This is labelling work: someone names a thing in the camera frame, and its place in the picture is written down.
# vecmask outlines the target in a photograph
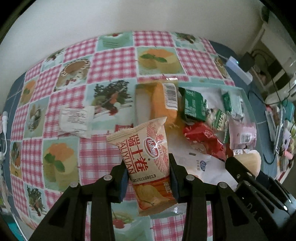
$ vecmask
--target silver bolt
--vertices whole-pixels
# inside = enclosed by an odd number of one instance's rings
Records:
[[[227,183],[225,183],[225,182],[220,182],[219,186],[222,187],[222,188],[227,188],[228,187]]]
[[[192,176],[192,175],[187,175],[187,176],[186,176],[186,179],[187,179],[188,181],[193,181],[193,180],[194,180],[194,176]]]
[[[105,175],[104,176],[104,180],[105,181],[110,181],[112,179],[112,176],[111,175]]]
[[[78,182],[71,182],[70,187],[75,188],[78,186]]]

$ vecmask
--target beige snack wrapper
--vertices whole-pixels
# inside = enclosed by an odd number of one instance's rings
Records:
[[[107,136],[117,145],[135,190],[139,216],[152,215],[176,204],[170,188],[166,117]]]

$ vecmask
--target white cable connector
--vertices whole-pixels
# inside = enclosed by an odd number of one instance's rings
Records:
[[[8,122],[8,113],[7,111],[4,111],[2,114],[2,130],[4,134],[4,139],[5,139],[5,152],[4,153],[0,152],[0,164],[3,162],[7,152],[7,139],[6,139],[7,122]]]

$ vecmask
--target red candy wrapper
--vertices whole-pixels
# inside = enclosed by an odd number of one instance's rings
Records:
[[[215,133],[203,122],[196,122],[192,126],[185,126],[184,136],[192,141],[194,148],[203,154],[208,154],[225,161],[226,155],[223,144],[215,136]]]

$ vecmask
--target white wall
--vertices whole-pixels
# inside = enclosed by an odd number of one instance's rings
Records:
[[[22,73],[50,53],[124,30],[191,33],[241,53],[262,22],[259,0],[37,0],[0,45],[0,111]]]

